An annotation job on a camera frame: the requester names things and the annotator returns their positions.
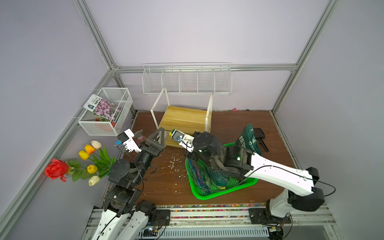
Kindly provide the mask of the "white metal wooden shelf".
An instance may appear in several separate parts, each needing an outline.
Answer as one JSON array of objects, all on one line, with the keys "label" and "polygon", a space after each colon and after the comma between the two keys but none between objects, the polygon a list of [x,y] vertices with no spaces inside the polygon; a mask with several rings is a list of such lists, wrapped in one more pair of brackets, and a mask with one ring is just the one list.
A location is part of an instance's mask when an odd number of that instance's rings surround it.
[{"label": "white metal wooden shelf", "polygon": [[[154,109],[162,95],[166,96],[168,107],[160,121],[157,122]],[[165,129],[165,144],[167,147],[180,148],[181,146],[172,140],[169,133],[176,129],[185,134],[192,135],[194,132],[210,132],[212,124],[214,95],[210,94],[209,104],[206,110],[196,110],[190,108],[175,107],[170,104],[167,88],[162,88],[150,112],[157,129]]]}]

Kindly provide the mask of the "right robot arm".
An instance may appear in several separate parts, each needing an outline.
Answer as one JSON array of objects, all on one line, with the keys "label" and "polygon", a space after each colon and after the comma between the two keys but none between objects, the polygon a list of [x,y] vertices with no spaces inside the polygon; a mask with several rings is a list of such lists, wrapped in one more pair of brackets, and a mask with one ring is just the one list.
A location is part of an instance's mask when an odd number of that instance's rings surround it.
[{"label": "right robot arm", "polygon": [[174,139],[187,150],[190,159],[203,161],[215,173],[241,181],[263,180],[283,187],[280,195],[268,200],[267,217],[283,218],[293,210],[314,212],[325,202],[323,191],[316,187],[319,180],[316,168],[290,168],[241,146],[224,146],[208,132],[181,134]]}]

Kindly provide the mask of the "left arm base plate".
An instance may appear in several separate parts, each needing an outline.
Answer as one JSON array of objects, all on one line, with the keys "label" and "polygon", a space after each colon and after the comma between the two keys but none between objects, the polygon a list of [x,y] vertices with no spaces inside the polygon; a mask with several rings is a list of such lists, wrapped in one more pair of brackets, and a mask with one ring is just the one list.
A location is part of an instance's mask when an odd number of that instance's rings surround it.
[{"label": "left arm base plate", "polygon": [[146,226],[169,226],[171,220],[171,211],[170,210],[147,210],[147,211],[137,211],[144,213]]}]

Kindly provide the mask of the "dark green fertilizer bag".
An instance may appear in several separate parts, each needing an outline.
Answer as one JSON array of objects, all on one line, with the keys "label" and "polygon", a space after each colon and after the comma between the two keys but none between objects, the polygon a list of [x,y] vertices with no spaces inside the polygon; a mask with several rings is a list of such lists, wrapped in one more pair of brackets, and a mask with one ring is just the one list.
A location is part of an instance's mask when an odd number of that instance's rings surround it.
[{"label": "dark green fertilizer bag", "polygon": [[258,146],[256,137],[254,135],[254,128],[252,124],[247,124],[239,136],[239,138],[235,141],[235,146],[242,147],[248,149],[258,155],[262,156],[261,150]]},{"label": "dark green fertilizer bag", "polygon": [[225,190],[230,183],[230,177],[220,171],[213,171],[204,161],[202,163],[205,165],[208,174],[210,190]]}]

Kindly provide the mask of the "blue green soil bag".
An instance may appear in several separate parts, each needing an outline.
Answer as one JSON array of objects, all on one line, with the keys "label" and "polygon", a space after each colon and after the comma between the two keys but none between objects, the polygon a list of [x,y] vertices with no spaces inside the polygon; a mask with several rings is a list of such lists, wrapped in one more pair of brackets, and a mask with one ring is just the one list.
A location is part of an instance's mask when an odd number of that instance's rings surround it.
[{"label": "blue green soil bag", "polygon": [[202,192],[202,195],[208,195],[211,193],[211,182],[208,176],[208,173],[201,163],[201,161],[195,161],[187,158],[186,168],[189,177],[191,177],[192,182],[199,188]]}]

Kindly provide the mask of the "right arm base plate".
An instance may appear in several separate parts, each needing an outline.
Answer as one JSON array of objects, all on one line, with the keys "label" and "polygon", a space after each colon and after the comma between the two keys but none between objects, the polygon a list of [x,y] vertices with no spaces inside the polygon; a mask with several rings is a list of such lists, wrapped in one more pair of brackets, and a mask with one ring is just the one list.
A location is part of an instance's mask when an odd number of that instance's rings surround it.
[{"label": "right arm base plate", "polygon": [[249,215],[252,225],[277,227],[292,223],[292,219],[289,214],[283,218],[278,218],[270,215],[266,208],[250,208]]}]

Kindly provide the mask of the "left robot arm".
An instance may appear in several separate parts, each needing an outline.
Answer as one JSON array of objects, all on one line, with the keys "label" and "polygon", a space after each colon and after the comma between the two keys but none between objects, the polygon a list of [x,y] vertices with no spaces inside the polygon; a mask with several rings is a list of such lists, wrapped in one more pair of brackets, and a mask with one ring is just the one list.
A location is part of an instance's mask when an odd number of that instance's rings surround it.
[{"label": "left robot arm", "polygon": [[141,132],[130,129],[118,135],[116,146],[129,153],[135,151],[137,156],[132,162],[121,159],[113,164],[108,180],[114,187],[107,195],[94,240],[135,240],[146,228],[159,239],[170,224],[169,210],[157,210],[151,202],[137,201],[143,192],[138,186],[144,184],[153,159],[165,148],[165,130],[159,128],[137,144],[135,139],[141,136]]}]

